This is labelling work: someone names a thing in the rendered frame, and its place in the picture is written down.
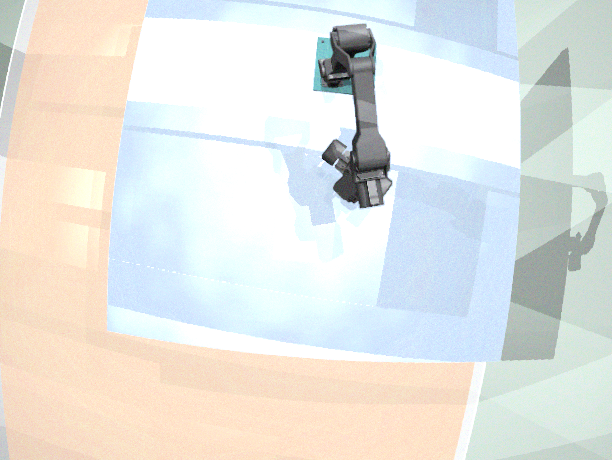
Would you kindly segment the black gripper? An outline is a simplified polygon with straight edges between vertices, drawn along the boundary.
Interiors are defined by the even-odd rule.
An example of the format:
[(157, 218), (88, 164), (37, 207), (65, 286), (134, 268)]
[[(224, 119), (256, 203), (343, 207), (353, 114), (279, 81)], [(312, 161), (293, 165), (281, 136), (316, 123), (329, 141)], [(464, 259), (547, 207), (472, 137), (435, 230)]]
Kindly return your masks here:
[[(326, 161), (328, 164), (330, 164), (331, 166), (334, 166), (334, 164), (337, 162), (335, 165), (335, 169), (338, 170), (342, 174), (344, 170), (347, 170), (351, 173), (350, 151), (346, 150), (344, 152), (346, 148), (347, 146), (344, 143), (342, 143), (340, 140), (335, 138), (330, 142), (328, 148), (323, 152), (322, 159)], [(344, 154), (341, 155), (343, 152)], [(336, 161), (337, 159), (338, 161)], [(388, 190), (393, 185), (393, 180), (388, 177), (388, 178), (380, 179), (380, 183), (381, 183), (381, 189), (382, 189), (382, 196), (384, 197), (385, 194), (388, 192)]]

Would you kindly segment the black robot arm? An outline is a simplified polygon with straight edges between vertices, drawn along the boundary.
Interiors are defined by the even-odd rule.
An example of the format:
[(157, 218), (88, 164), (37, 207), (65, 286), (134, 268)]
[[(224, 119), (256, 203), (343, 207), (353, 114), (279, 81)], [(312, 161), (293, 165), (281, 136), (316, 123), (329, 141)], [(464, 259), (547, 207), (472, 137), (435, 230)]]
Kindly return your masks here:
[[(343, 87), (343, 80), (351, 78), (356, 121), (351, 173), (344, 170), (333, 190), (349, 203), (358, 201), (359, 209), (384, 205), (380, 179), (388, 178), (391, 159), (377, 121), (373, 76), (376, 40), (371, 28), (366, 27), (366, 23), (334, 26), (329, 33), (333, 55), (318, 59), (322, 87)], [(368, 49), (369, 56), (354, 58)]]

